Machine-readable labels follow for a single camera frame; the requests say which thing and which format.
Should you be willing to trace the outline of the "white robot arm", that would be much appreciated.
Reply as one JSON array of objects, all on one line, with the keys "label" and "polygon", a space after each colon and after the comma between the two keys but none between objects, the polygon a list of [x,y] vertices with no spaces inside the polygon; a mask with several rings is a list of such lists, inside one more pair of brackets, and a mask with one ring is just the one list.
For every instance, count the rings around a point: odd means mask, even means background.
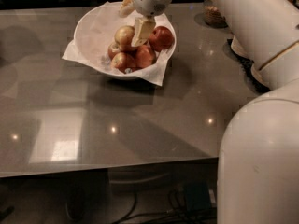
[{"label": "white robot arm", "polygon": [[288,0],[212,0],[269,92],[221,141],[217,224],[299,224],[299,11]]}]

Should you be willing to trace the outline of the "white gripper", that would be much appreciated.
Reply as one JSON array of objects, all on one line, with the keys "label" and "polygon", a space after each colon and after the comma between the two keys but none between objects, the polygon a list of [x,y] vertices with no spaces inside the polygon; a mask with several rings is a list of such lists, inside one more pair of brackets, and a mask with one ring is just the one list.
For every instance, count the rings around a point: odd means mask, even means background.
[{"label": "white gripper", "polygon": [[132,47],[139,47],[147,42],[156,26],[156,20],[153,17],[163,14],[171,2],[172,0],[122,0],[119,10],[122,18],[128,17],[134,10],[147,16],[135,19]]}]

